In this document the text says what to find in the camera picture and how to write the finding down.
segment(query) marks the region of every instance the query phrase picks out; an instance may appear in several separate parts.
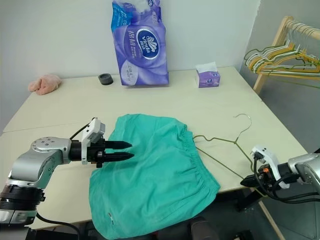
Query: clothing rack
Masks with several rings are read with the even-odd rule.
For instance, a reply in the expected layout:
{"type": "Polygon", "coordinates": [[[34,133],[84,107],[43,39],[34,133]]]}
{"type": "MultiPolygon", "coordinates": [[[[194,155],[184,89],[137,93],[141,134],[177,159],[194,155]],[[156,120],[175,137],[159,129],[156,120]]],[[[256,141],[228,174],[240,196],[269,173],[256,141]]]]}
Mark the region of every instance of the clothing rack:
{"type": "MultiPolygon", "coordinates": [[[[279,26],[279,29],[278,31],[276,32],[276,35],[274,37],[274,40],[273,40],[273,43],[272,43],[272,46],[278,46],[278,45],[284,45],[285,44],[285,41],[286,41],[286,38],[287,38],[287,34],[288,34],[288,30],[290,28],[290,26],[287,25],[287,23],[289,21],[292,21],[294,20],[294,17],[293,16],[285,16],[283,19],[282,19],[282,22],[279,26]]],[[[304,32],[304,29],[306,28],[310,28],[310,26],[304,26],[304,27],[301,27],[298,29],[299,32],[303,33],[304,32]]],[[[319,31],[314,31],[312,32],[312,34],[309,35],[309,37],[312,37],[316,40],[320,40],[320,29],[319,31]]],[[[255,84],[254,84],[254,87],[253,87],[253,90],[259,94],[263,85],[265,84],[266,80],[267,80],[267,75],[264,75],[264,74],[259,74],[256,81],[255,81],[255,84]]]]}

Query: white table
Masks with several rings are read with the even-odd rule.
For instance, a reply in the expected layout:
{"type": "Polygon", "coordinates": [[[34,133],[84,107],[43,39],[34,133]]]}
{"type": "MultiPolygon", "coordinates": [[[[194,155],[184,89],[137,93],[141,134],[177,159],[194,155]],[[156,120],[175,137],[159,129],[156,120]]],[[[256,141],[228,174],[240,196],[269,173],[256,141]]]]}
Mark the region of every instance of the white table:
{"type": "MultiPolygon", "coordinates": [[[[25,101],[0,138],[3,174],[12,162],[29,149],[31,142],[43,136],[68,138],[92,117],[106,124],[106,137],[114,129],[117,117],[143,113],[174,117],[188,125],[194,135],[204,134],[235,140],[251,116],[252,126],[238,143],[249,154],[256,144],[276,153],[281,163],[306,151],[277,119],[234,67],[219,69],[219,87],[197,88],[194,70],[170,73],[170,86],[124,87],[119,76],[115,83],[102,86],[97,77],[65,79],[56,91],[25,101]]],[[[245,177],[251,174],[250,163],[232,143],[201,139],[196,145],[245,177]]],[[[205,166],[221,185],[221,192],[241,188],[240,178],[211,158],[200,154],[205,166]]],[[[91,219],[88,187],[95,165],[80,162],[59,166],[45,189],[46,200],[38,207],[44,217],[75,223],[91,219]]],[[[36,220],[34,229],[51,224],[36,220]]]]}

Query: pink stuffed toy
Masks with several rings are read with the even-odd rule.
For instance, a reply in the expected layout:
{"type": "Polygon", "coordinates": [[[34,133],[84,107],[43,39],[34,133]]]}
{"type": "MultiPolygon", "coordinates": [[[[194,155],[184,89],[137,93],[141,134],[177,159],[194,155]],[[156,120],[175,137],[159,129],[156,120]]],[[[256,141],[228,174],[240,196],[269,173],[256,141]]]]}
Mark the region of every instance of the pink stuffed toy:
{"type": "Polygon", "coordinates": [[[56,90],[61,83],[60,77],[53,74],[39,77],[36,81],[30,82],[28,86],[29,92],[36,92],[38,95],[44,95],[56,90]]]}

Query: green shorts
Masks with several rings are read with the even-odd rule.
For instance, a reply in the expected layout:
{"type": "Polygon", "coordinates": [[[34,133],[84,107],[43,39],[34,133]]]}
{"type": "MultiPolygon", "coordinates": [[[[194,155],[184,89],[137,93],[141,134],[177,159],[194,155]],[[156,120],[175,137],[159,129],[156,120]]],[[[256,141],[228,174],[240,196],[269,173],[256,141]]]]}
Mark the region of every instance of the green shorts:
{"type": "Polygon", "coordinates": [[[92,221],[105,238],[152,233],[194,217],[215,199],[220,185],[182,122],[128,114],[109,140],[131,143],[125,151],[134,157],[105,163],[90,178],[92,221]]]}

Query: vinda logo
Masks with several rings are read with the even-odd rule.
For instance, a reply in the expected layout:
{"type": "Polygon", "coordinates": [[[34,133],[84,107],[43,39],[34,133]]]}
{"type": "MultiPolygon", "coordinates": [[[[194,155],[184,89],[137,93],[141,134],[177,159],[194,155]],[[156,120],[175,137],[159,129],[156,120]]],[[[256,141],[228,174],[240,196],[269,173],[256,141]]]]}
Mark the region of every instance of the vinda logo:
{"type": "Polygon", "coordinates": [[[159,43],[156,36],[147,29],[140,29],[136,33],[136,40],[144,58],[155,59],[159,53],[159,43]]]}

